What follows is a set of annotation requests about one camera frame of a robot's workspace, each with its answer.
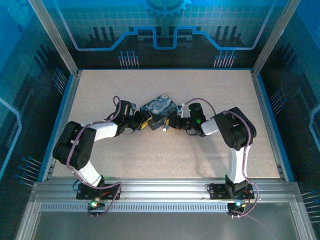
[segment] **blue pin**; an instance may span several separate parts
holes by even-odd
[[[218,56],[218,55],[216,55],[216,56],[215,56],[215,60],[214,60],[214,64],[213,64],[213,68],[215,68],[215,67],[216,67],[216,63],[217,63],[218,58],[219,58],[219,56]]]
[[[128,64],[129,64],[129,68],[130,68],[129,51],[125,51],[125,53],[126,53],[126,57],[128,59]]]
[[[225,58],[225,56],[222,55],[222,56],[221,56],[221,61],[220,61],[220,64],[219,64],[219,68],[221,67],[221,64],[222,64],[222,61],[224,60],[224,58]]]
[[[39,161],[37,161],[37,160],[35,160],[34,158],[32,158],[31,156],[28,156],[28,160],[33,160],[33,161],[35,161],[36,163],[38,163],[38,164],[40,164],[41,165],[41,162],[39,162]]]
[[[121,56],[118,56],[118,59],[119,59],[119,63],[120,63],[121,69],[123,69],[124,67],[122,66]]]
[[[305,197],[303,200],[312,199],[312,198],[316,198],[316,197],[319,197],[319,196],[320,196],[320,194],[314,195],[314,196],[309,196],[309,197]]]
[[[125,62],[126,69],[128,69],[127,56],[123,56],[123,58],[124,58],[124,62]]]
[[[20,180],[20,184],[24,184],[24,185],[28,185],[28,186],[30,186],[30,187],[33,187],[33,185],[31,185],[31,184],[29,184],[29,183],[26,183],[26,182],[24,182],[24,181],[22,181],[22,180]]]
[[[30,181],[30,182],[32,182],[32,183],[35,182],[35,181],[32,181],[32,180],[30,180],[30,179],[28,179],[28,178],[25,178],[25,177],[23,177],[23,176],[20,176],[18,173],[16,173],[16,174],[14,175],[14,178],[15,178],[15,179],[27,180],[27,181]]]
[[[27,162],[27,163],[29,163],[29,164],[31,164],[31,165],[33,165],[33,166],[36,166],[37,168],[40,168],[40,166],[39,166],[39,165],[37,165],[37,164],[35,164],[35,163],[33,163],[33,162],[31,162],[31,161],[27,160],[24,156],[23,156],[23,157],[21,157],[21,161],[23,161],[23,162]]]
[[[307,194],[316,194],[316,190],[315,189],[312,189],[311,191],[309,192],[306,192],[304,194],[301,194],[301,196],[304,196],[304,195],[307,195]]]
[[[24,176],[24,177],[29,177],[29,178],[33,178],[33,179],[37,180],[37,178],[36,178],[36,177],[34,177],[34,176],[32,176],[32,175],[30,175],[30,174],[26,173],[25,171],[23,171],[23,172],[22,172],[22,176]]]
[[[22,165],[19,165],[19,166],[18,166],[18,169],[19,169],[19,170],[25,170],[25,171],[27,171],[28,173],[32,173],[32,174],[38,175],[37,173],[35,173],[35,172],[33,172],[33,171],[30,171],[29,169],[26,169],[26,168],[22,167]]]
[[[35,170],[35,171],[39,172],[38,169],[35,169],[34,167],[30,166],[28,163],[25,164],[25,167],[26,167],[27,169],[32,169],[32,170]]]
[[[129,56],[129,59],[130,59],[129,62],[131,62],[132,69],[134,69],[134,62],[132,61],[132,58],[133,58],[132,56]]]
[[[317,198],[317,199],[314,200],[314,201],[308,201],[308,202],[305,202],[304,204],[306,205],[306,204],[314,204],[314,203],[320,204],[320,200]]]
[[[137,66],[138,69],[139,69],[139,57],[138,57],[138,56],[135,56],[135,59],[136,59],[136,66]]]
[[[230,55],[228,55],[228,56],[226,56],[226,61],[225,61],[225,64],[224,64],[224,67],[226,68],[227,67],[227,64],[228,64],[228,62],[230,61],[229,59],[230,59]]]

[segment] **black mounting bracket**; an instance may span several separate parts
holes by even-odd
[[[102,177],[98,187],[106,187],[110,184],[105,184],[105,179]],[[83,183],[80,183],[76,192],[76,199],[78,200],[92,200],[99,197],[101,200],[112,200],[117,194],[119,186],[113,186],[106,189],[94,189]],[[118,193],[115,200],[120,198],[121,192]]]
[[[233,195],[230,194],[229,190],[226,187],[226,184],[215,184],[211,183],[208,184],[206,187],[207,191],[210,194],[211,200],[250,200],[255,199],[254,190],[251,184],[247,184],[247,187],[234,193]]]

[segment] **metal extrusion frame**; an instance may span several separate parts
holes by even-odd
[[[295,182],[281,179],[253,179],[259,187],[259,204],[289,203],[300,239],[315,240],[306,208]],[[122,213],[223,213],[227,200],[210,200],[207,184],[224,183],[220,178],[110,178],[106,184],[121,181],[121,197],[111,212]],[[88,200],[77,200],[72,189],[75,179],[61,177],[34,184],[17,240],[30,240],[37,227],[39,212],[85,213]]]
[[[267,39],[260,55],[258,56],[254,66],[253,66],[253,75],[254,76],[258,76],[262,67],[266,63],[270,53],[274,49],[279,38],[282,36],[291,17],[295,13],[300,1],[301,0],[288,0],[286,6],[284,7],[279,19],[277,20],[276,24],[274,25],[274,28],[273,28],[272,32],[270,33],[269,38]]]
[[[41,0],[28,0],[31,7],[33,8],[35,14],[40,20],[43,28],[49,35],[53,45],[56,50],[59,52],[64,64],[70,71],[73,76],[76,76],[78,73],[78,68],[70,52],[62,39],[56,25],[54,24],[52,18],[50,17],[44,3]]]

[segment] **robotic arm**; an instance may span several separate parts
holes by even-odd
[[[248,131],[244,124],[229,114],[228,111],[221,112],[206,120],[201,104],[193,103],[188,106],[190,117],[181,117],[178,113],[181,111],[182,106],[177,106],[167,94],[162,94],[148,102],[140,108],[140,111],[136,111],[135,104],[125,100],[121,100],[116,105],[115,113],[119,108],[119,114],[115,119],[107,123],[99,123],[87,127],[79,138],[69,164],[82,178],[83,182],[94,187],[104,186],[103,176],[96,171],[90,162],[95,141],[117,137],[126,128],[131,128],[133,131],[141,130],[148,124],[151,129],[155,130],[165,124],[166,129],[169,126],[186,131],[194,130],[195,134],[200,137],[220,131],[230,151],[229,170],[225,177],[225,188],[229,197],[232,198],[248,187],[248,183],[243,176],[244,147],[248,142]],[[234,107],[229,111],[241,116],[248,124],[251,131],[249,143],[251,145],[253,138],[257,134],[255,127],[239,108]],[[52,153],[53,157],[60,163],[66,165],[71,147],[83,127],[83,125],[74,121],[66,125]]]

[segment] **blue trim edge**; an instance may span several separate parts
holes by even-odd
[[[289,180],[289,182],[294,182],[295,178],[294,178],[294,175],[292,173],[291,166],[290,166],[290,163],[289,163],[289,160],[288,160],[288,156],[287,156],[287,153],[286,153],[286,150],[285,150],[285,146],[284,146],[284,143],[282,142],[282,139],[281,139],[281,136],[280,136],[280,132],[279,132],[279,129],[278,129],[278,126],[277,126],[277,123],[276,123],[276,119],[275,119],[274,113],[272,112],[271,105],[270,105],[270,102],[269,102],[269,99],[268,99],[268,95],[267,95],[267,91],[266,91],[265,85],[264,85],[264,83],[262,81],[262,77],[261,77],[260,73],[258,74],[257,78],[258,78],[258,81],[259,81],[259,84],[260,84],[260,87],[261,87],[261,90],[262,90],[263,98],[264,98],[265,103],[266,103],[266,108],[267,108],[268,114],[269,114],[270,119],[271,119],[271,124],[272,124],[273,130],[274,130],[274,133],[275,133],[276,141],[278,143],[278,146],[279,146],[279,149],[280,149],[280,152],[281,152],[281,156],[282,156],[283,164],[285,166],[286,174],[288,176],[288,180]]]
[[[48,146],[46,148],[46,151],[45,151],[45,154],[44,154],[44,157],[43,157],[43,161],[42,161],[42,165],[41,165],[41,168],[40,168],[40,172],[39,172],[38,178],[36,180],[37,182],[42,182],[42,178],[45,175],[47,164],[49,163],[49,159],[50,159],[51,150],[52,150],[52,147],[55,144],[54,140],[55,140],[55,136],[57,134],[58,127],[59,127],[59,124],[60,124],[60,121],[61,121],[61,118],[62,118],[62,113],[63,113],[65,105],[67,103],[67,98],[68,98],[68,95],[69,95],[69,92],[70,92],[70,87],[71,87],[71,84],[72,84],[72,80],[73,80],[73,75],[70,74],[70,77],[69,77],[68,83],[66,85],[66,88],[65,88],[65,91],[64,91],[64,95],[63,95],[63,98],[62,98],[62,101],[61,101],[61,104],[60,104],[60,108],[59,108],[58,114],[57,114],[55,122],[54,122],[54,126],[53,126],[53,129],[52,129],[50,140],[49,140]]]

